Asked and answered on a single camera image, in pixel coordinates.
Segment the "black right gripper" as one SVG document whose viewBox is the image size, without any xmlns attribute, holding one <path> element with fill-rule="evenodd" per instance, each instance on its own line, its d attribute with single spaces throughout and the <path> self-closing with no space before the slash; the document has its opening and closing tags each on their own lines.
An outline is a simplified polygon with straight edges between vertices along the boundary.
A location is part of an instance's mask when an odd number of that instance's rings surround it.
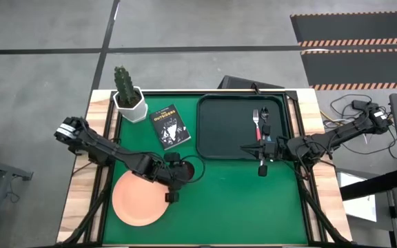
<svg viewBox="0 0 397 248">
<path fill-rule="evenodd" d="M 258 176 L 267 176 L 267 161 L 280 160 L 286 150 L 288 138 L 277 136 L 272 140 L 270 136 L 270 125 L 263 124 L 261 128 L 261 166 L 258 167 Z"/>
</svg>

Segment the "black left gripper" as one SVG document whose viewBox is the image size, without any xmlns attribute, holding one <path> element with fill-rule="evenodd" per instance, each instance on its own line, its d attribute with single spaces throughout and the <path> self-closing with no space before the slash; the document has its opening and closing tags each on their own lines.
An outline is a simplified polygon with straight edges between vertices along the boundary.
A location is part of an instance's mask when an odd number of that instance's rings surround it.
<svg viewBox="0 0 397 248">
<path fill-rule="evenodd" d="M 168 186 L 169 190 L 165 194 L 165 202 L 176 203 L 179 201 L 177 191 L 187 182 L 187 166 L 178 152 L 166 153 L 163 159 L 166 163 L 163 166 L 162 183 Z"/>
</svg>

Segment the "dark red cup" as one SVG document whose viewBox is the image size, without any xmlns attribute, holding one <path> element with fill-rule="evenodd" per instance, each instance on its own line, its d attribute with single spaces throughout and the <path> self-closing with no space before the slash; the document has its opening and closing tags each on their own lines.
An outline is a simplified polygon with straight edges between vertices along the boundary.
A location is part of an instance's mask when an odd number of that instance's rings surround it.
<svg viewBox="0 0 397 248">
<path fill-rule="evenodd" d="M 183 165 L 187 169 L 187 179 L 192 180 L 192 178 L 194 177 L 194 173 L 195 173 L 195 168 L 194 168 L 193 164 L 191 164 L 188 161 L 183 161 Z"/>
</svg>

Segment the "pink-handled metal fork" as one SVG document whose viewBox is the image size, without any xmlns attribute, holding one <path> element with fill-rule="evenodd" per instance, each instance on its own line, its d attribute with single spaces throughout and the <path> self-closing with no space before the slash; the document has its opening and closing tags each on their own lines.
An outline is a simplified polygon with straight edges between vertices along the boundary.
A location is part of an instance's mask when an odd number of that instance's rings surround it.
<svg viewBox="0 0 397 248">
<path fill-rule="evenodd" d="M 255 123 L 255 126 L 256 126 L 256 140 L 260 140 L 261 139 L 261 132 L 260 132 L 260 128 L 259 128 L 259 125 L 258 125 L 258 122 L 259 122 L 259 113 L 258 113 L 258 110 L 257 109 L 254 109 L 253 110 L 253 117 L 252 117 L 252 119 L 253 119 L 253 122 Z"/>
</svg>

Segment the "orange round plate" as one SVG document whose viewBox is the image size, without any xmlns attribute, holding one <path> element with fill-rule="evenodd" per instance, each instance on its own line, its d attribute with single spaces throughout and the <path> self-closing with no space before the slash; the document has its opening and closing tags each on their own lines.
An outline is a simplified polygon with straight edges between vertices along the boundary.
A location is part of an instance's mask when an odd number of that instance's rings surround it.
<svg viewBox="0 0 397 248">
<path fill-rule="evenodd" d="M 168 186 L 150 182 L 126 171 L 112 192 L 115 214 L 124 223 L 142 227 L 157 221 L 167 210 Z"/>
</svg>

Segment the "dark green plastic tray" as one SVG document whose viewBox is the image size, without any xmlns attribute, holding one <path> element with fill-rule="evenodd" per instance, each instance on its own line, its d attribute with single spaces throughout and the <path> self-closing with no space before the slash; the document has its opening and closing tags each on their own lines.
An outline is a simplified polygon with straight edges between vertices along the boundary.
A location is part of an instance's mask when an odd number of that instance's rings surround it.
<svg viewBox="0 0 397 248">
<path fill-rule="evenodd" d="M 197 103 L 196 149 L 206 159 L 247 159 L 254 156 L 241 149 L 256 142 L 253 111 L 269 111 L 271 141 L 290 137 L 287 106 L 283 94 L 207 94 Z"/>
</svg>

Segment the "black Outsiders book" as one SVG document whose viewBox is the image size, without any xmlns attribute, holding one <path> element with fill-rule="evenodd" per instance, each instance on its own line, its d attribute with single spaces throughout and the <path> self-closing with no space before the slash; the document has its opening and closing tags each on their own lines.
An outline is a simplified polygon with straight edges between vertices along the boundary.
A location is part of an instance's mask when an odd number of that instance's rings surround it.
<svg viewBox="0 0 397 248">
<path fill-rule="evenodd" d="M 151 113 L 150 120 L 164 150 L 191 139 L 190 133 L 174 104 Z"/>
</svg>

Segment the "green table mat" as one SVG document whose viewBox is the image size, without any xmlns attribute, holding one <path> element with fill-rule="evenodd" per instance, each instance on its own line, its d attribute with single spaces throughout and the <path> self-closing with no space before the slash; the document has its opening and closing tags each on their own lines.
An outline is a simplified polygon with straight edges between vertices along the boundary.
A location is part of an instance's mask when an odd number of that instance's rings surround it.
<svg viewBox="0 0 397 248">
<path fill-rule="evenodd" d="M 199 95 L 149 95 L 149 111 L 171 104 L 191 139 L 174 148 L 193 163 L 195 181 L 154 223 L 125 224 L 109 209 L 103 241 L 107 245 L 304 245 L 306 228 L 297 180 L 290 164 L 268 166 L 258 176 L 258 161 L 206 159 L 196 149 Z"/>
</svg>

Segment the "white hexagonal plant pot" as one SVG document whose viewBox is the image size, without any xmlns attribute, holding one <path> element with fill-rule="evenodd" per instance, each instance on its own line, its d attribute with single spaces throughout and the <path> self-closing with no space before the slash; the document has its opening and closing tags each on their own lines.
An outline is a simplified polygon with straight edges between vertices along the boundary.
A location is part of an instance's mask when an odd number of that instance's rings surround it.
<svg viewBox="0 0 397 248">
<path fill-rule="evenodd" d="M 118 92 L 116 92 L 112 98 L 113 98 L 116 109 L 119 111 L 119 113 L 122 115 L 122 117 L 124 117 L 131 123 L 138 123 L 139 121 L 142 121 L 146 118 L 148 106 L 147 106 L 147 103 L 145 102 L 145 97 L 141 91 L 141 88 L 139 86 L 134 86 L 134 90 L 139 94 L 141 99 L 132 108 L 123 108 L 123 107 L 119 106 L 119 93 Z"/>
</svg>

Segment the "green cactus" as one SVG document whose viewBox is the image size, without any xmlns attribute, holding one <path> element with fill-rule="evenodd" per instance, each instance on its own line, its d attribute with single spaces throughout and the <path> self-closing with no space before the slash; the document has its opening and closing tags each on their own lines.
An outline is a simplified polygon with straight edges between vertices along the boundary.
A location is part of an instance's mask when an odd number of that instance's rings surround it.
<svg viewBox="0 0 397 248">
<path fill-rule="evenodd" d="M 136 101 L 136 92 L 129 72 L 123 67 L 114 68 L 114 82 L 122 107 L 133 107 Z"/>
</svg>

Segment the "black power adapter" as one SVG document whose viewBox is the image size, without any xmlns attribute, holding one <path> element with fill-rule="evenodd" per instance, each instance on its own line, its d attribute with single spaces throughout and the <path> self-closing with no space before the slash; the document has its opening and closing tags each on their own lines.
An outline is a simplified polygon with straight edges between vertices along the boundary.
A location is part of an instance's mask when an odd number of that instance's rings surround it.
<svg viewBox="0 0 397 248">
<path fill-rule="evenodd" d="M 366 101 L 360 101 L 360 100 L 353 100 L 352 101 L 352 108 L 354 110 L 360 110 L 360 111 L 365 111 L 369 105 L 369 102 Z"/>
</svg>

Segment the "white sheet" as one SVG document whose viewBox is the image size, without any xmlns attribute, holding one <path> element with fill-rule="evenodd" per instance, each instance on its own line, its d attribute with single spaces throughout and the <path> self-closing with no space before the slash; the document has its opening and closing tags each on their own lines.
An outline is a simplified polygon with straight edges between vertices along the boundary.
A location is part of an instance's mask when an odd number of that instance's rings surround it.
<svg viewBox="0 0 397 248">
<path fill-rule="evenodd" d="M 365 180 L 365 178 L 345 172 L 338 172 L 337 179 L 340 187 L 345 187 Z M 343 205 L 347 215 L 375 223 L 377 222 L 376 198 L 374 194 L 351 200 L 344 200 Z"/>
</svg>

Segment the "black striped-edge floor mat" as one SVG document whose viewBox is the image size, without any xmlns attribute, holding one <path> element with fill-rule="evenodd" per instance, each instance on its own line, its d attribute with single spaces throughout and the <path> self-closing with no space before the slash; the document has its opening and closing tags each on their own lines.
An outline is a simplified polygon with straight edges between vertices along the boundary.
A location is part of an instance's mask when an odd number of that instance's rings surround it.
<svg viewBox="0 0 397 248">
<path fill-rule="evenodd" d="M 303 51 L 301 58 L 317 91 L 397 88 L 397 48 Z"/>
<path fill-rule="evenodd" d="M 397 44 L 397 11 L 293 14 L 301 47 Z"/>
</svg>

